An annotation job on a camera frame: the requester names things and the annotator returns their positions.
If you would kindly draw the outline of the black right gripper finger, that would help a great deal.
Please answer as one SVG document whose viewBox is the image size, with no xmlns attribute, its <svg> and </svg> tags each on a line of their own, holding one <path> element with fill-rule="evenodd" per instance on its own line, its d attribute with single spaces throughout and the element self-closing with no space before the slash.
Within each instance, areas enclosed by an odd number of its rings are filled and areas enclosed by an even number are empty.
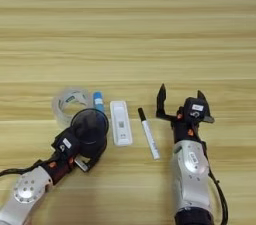
<svg viewBox="0 0 256 225">
<path fill-rule="evenodd" d="M 197 99 L 198 99 L 197 105 L 199 106 L 199 111 L 203 112 L 205 116 L 210 117 L 211 114 L 210 114 L 210 107 L 209 107 L 208 101 L 205 95 L 203 94 L 203 92 L 200 90 L 197 91 Z"/>
<path fill-rule="evenodd" d="M 170 122 L 174 122 L 176 120 L 176 117 L 173 115 L 168 115 L 165 112 L 165 105 L 164 105 L 165 100 L 166 100 L 166 87 L 164 84 L 162 84 L 157 94 L 156 117 L 163 120 L 170 121 Z"/>
</svg>

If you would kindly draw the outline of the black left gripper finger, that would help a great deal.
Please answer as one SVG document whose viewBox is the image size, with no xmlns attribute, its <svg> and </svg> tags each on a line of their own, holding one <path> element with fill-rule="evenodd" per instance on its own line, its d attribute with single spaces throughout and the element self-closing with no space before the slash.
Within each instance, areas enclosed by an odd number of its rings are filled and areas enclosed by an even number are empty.
<svg viewBox="0 0 256 225">
<path fill-rule="evenodd" d="M 106 147 L 107 147 L 106 142 L 103 142 L 103 143 L 94 142 L 92 144 L 81 145 L 80 154 L 83 157 L 89 159 L 88 162 L 85 162 L 85 161 L 82 162 L 81 169 L 83 171 L 91 170 L 96 165 L 96 163 L 100 160 L 101 155 L 105 151 Z"/>
<path fill-rule="evenodd" d="M 76 118 L 72 121 L 75 136 L 84 143 L 96 141 L 96 119 L 93 117 Z"/>
</svg>

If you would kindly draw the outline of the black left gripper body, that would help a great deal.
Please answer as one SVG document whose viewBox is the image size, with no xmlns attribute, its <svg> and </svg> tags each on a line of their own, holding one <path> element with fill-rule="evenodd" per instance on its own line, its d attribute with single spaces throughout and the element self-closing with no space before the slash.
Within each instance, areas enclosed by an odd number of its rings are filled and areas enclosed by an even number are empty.
<svg viewBox="0 0 256 225">
<path fill-rule="evenodd" d="M 75 136 L 74 128 L 67 128 L 55 137 L 52 143 L 54 153 L 41 164 L 41 167 L 48 173 L 54 185 L 74 169 L 75 159 L 78 155 L 81 155 L 80 146 L 83 144 L 91 143 L 80 141 Z"/>
</svg>

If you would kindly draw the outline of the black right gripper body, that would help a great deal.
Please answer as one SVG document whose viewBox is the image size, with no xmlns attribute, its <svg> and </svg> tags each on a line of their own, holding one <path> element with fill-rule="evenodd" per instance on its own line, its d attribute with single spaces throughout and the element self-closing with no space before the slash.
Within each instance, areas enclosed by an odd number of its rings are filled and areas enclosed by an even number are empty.
<svg viewBox="0 0 256 225">
<path fill-rule="evenodd" d="M 212 116 L 193 117 L 179 111 L 171 122 L 174 142 L 178 143 L 183 140 L 200 142 L 201 138 L 198 130 L 201 122 L 214 123 L 215 119 Z"/>
</svg>

